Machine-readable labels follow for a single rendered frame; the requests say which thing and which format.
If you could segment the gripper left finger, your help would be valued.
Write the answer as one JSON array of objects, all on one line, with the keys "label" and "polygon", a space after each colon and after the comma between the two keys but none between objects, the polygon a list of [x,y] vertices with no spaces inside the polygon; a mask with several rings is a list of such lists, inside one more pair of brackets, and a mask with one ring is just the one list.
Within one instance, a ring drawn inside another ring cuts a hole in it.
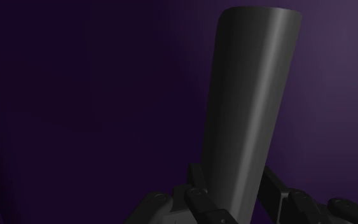
[{"label": "gripper left finger", "polygon": [[188,166],[187,183],[172,194],[148,193],[124,224],[238,224],[225,209],[216,206],[207,194],[200,164]]}]

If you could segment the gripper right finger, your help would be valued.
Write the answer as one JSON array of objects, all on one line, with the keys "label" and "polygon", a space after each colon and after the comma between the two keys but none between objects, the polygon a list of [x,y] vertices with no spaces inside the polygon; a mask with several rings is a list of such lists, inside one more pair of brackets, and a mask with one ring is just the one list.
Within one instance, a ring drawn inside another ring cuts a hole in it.
[{"label": "gripper right finger", "polygon": [[358,224],[358,204],[344,198],[318,203],[303,190],[287,187],[269,168],[261,178],[258,200],[274,224]]}]

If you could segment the dark grey tall cylinder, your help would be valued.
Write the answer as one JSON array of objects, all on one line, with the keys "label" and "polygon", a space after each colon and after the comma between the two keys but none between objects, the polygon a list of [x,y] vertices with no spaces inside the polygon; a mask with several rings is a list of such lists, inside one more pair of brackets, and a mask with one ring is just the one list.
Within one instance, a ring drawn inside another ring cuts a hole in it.
[{"label": "dark grey tall cylinder", "polygon": [[251,221],[301,19],[238,6],[217,23],[200,164],[208,194],[238,224]]}]

